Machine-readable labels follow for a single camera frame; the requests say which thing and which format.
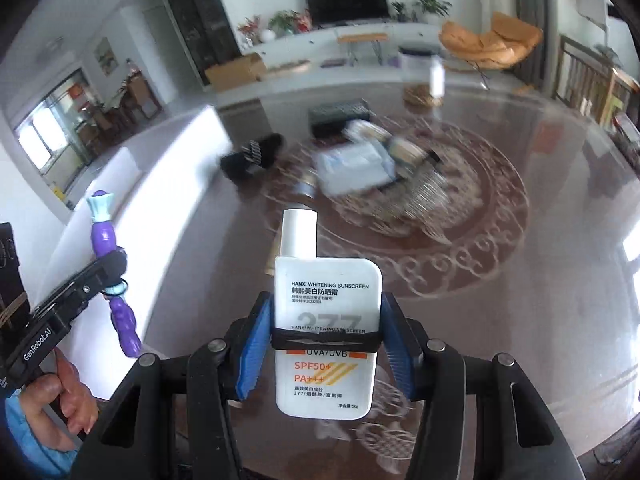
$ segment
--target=screw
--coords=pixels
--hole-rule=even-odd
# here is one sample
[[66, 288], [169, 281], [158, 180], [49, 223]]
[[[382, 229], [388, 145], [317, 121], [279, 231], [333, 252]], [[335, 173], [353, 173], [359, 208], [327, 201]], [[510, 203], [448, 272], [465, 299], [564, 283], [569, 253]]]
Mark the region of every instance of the screw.
[[140, 366], [151, 366], [156, 362], [156, 356], [154, 354], [143, 354], [140, 359], [138, 359]]
[[498, 362], [502, 366], [513, 366], [514, 362], [516, 362], [516, 359], [514, 359], [511, 355], [502, 352], [498, 354]]
[[442, 352], [446, 347], [447, 345], [440, 339], [429, 339], [427, 341], [427, 348], [432, 352]]
[[212, 352], [222, 352], [226, 348], [225, 340], [214, 339], [207, 345], [207, 348]]

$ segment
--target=gray curtain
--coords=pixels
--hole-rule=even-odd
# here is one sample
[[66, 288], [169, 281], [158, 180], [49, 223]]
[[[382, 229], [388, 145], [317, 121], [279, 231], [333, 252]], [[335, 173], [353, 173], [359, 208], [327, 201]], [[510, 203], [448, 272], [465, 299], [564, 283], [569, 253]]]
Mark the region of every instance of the gray curtain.
[[556, 0], [517, 0], [518, 17], [523, 22], [541, 28], [544, 38], [523, 62], [514, 67], [514, 74], [522, 82], [539, 90], [543, 90], [544, 83], [548, 80], [549, 50], [558, 33], [552, 26], [556, 13], [551, 2], [556, 4]]

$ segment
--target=blue gripper pad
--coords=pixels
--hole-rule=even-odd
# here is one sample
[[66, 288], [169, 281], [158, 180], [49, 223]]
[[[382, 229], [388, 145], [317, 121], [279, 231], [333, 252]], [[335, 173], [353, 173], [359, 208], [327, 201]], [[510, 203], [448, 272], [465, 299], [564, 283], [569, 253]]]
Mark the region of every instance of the blue gripper pad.
[[254, 325], [246, 337], [238, 363], [238, 380], [236, 394], [239, 400], [245, 400], [260, 375], [264, 353], [267, 351], [271, 337], [271, 310], [273, 309], [273, 294], [262, 292], [248, 320], [254, 320]]
[[380, 330], [398, 389], [409, 400], [417, 395], [416, 370], [422, 365], [422, 349], [396, 298], [383, 293], [380, 303]]

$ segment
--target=flat screen tv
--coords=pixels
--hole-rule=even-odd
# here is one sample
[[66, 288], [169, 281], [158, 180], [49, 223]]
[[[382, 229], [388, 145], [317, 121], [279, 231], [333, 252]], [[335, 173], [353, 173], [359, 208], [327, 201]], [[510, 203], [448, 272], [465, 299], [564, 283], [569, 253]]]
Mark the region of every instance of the flat screen tv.
[[315, 26], [389, 17], [386, 0], [306, 0]]

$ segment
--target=purple and teal toy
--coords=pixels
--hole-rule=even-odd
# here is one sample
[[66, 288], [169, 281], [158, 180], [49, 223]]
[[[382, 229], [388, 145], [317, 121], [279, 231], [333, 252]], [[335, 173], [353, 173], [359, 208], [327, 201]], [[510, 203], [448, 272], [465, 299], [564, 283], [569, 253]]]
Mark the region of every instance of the purple and teal toy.
[[[118, 247], [110, 213], [113, 194], [96, 191], [86, 201], [89, 203], [94, 222], [91, 227], [91, 245], [95, 255], [100, 258]], [[118, 333], [120, 348], [127, 357], [139, 357], [142, 352], [142, 343], [136, 334], [136, 316], [124, 301], [123, 295], [126, 290], [127, 284], [122, 281], [116, 286], [105, 288], [103, 293], [109, 300], [111, 324]]]

